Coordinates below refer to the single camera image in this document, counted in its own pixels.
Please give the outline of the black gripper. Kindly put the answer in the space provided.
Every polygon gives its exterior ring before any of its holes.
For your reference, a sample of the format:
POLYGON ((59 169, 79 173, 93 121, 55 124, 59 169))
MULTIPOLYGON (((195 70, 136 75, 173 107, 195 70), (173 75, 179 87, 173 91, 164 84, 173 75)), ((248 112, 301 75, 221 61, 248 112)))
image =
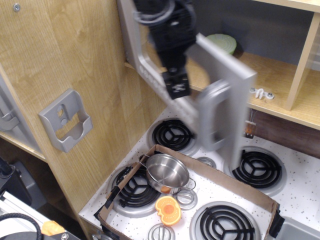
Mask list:
POLYGON ((166 90, 171 99, 178 99, 191 94, 187 71, 182 68, 170 68, 162 73, 166 90))

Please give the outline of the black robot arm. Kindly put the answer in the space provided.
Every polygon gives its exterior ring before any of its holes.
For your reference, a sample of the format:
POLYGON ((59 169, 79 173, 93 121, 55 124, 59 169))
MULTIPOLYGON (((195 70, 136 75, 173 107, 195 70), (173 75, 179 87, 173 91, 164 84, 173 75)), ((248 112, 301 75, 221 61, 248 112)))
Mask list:
POLYGON ((172 99, 190 95, 185 52, 196 43, 196 13, 191 0, 135 0, 135 19, 147 26, 166 72, 172 99))

